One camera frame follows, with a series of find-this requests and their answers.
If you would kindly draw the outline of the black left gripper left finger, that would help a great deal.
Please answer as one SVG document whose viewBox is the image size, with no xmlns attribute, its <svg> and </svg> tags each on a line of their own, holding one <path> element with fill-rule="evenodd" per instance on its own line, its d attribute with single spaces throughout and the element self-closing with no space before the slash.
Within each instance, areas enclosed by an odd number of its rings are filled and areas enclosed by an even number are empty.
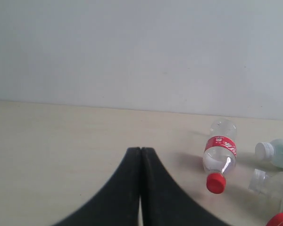
<svg viewBox="0 0 283 226">
<path fill-rule="evenodd" d="M 127 149 L 107 183 L 57 226 L 137 226 L 141 149 Z"/>
</svg>

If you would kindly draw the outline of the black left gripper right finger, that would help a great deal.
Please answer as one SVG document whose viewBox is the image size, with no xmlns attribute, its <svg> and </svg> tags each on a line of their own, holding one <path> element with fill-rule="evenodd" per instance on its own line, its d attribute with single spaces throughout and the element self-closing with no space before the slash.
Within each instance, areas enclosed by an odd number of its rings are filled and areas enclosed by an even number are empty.
<svg viewBox="0 0 283 226">
<path fill-rule="evenodd" d="M 155 149 L 141 149 L 141 212 L 145 226 L 226 226 L 171 177 Z"/>
</svg>

